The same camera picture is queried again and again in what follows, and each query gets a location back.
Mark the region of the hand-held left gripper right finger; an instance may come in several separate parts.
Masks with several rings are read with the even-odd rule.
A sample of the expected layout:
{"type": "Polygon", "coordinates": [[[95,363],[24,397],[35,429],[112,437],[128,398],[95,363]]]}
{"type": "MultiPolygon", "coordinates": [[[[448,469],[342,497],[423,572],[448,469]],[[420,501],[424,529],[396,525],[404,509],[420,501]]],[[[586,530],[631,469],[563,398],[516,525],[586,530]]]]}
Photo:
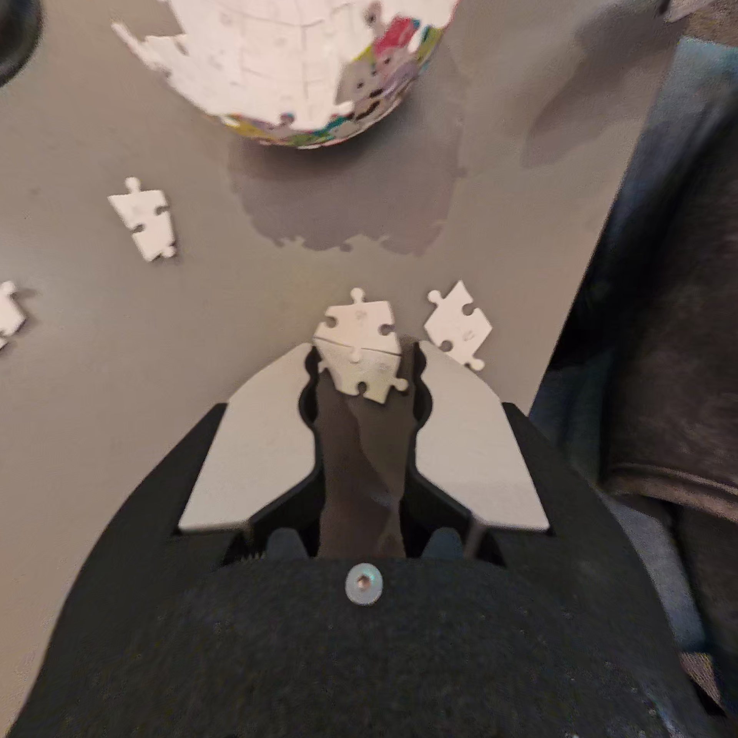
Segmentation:
{"type": "Polygon", "coordinates": [[[493,530],[548,534],[550,523],[503,401],[427,340],[413,348],[411,434],[404,477],[404,550],[419,557],[451,529],[498,557],[493,530]]]}

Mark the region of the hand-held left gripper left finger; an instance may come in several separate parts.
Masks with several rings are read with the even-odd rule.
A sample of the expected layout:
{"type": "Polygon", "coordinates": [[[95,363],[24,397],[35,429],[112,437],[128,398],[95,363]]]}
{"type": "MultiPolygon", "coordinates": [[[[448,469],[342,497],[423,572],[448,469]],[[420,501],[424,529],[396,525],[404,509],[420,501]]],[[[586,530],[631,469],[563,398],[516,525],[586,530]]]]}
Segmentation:
{"type": "Polygon", "coordinates": [[[261,552],[278,529],[319,550],[323,458],[315,429],[317,352],[302,343],[262,368],[226,402],[180,517],[183,534],[235,530],[261,552]]]}

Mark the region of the white puzzle ball shell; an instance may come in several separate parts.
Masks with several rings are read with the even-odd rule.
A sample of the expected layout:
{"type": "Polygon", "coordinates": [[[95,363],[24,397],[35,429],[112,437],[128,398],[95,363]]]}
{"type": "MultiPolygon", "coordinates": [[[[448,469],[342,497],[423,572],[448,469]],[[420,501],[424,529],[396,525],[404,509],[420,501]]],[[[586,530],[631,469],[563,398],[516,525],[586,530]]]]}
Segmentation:
{"type": "Polygon", "coordinates": [[[243,137],[336,145],[391,115],[454,19],[457,1],[165,2],[177,35],[111,27],[193,107],[243,137]]]}

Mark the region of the small white puzzle piece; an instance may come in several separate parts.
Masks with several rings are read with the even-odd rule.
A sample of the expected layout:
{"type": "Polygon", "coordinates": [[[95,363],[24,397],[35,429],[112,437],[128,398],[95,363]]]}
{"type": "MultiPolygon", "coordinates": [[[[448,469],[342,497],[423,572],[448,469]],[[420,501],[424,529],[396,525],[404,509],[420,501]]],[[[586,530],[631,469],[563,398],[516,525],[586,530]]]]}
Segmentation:
{"type": "Polygon", "coordinates": [[[16,285],[13,281],[1,283],[1,349],[23,327],[26,314],[15,300],[16,285]]]}

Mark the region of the black round ball stand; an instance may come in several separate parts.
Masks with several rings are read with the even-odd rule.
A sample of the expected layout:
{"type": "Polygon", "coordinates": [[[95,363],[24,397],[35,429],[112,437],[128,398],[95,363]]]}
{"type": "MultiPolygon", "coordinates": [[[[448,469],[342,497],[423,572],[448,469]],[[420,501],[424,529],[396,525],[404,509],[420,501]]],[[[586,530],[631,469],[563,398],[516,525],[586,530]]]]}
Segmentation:
{"type": "Polygon", "coordinates": [[[42,1],[1,1],[1,86],[30,60],[42,29],[42,1]]]}

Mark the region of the person's blue jeans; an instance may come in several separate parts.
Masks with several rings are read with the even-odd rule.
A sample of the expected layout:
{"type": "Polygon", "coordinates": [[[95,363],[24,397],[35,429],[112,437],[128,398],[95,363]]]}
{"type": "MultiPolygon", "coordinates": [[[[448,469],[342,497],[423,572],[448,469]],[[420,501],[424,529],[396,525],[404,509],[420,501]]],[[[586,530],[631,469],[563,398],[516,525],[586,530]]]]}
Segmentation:
{"type": "MultiPolygon", "coordinates": [[[[722,115],[736,100],[736,46],[685,38],[673,61],[627,174],[657,124],[676,120],[680,125],[712,106],[722,115]]],[[[736,523],[604,489],[598,474],[612,352],[595,347],[591,354],[587,339],[569,340],[570,313],[530,418],[604,494],[649,572],[700,698],[713,715],[736,724],[736,523]]]]}

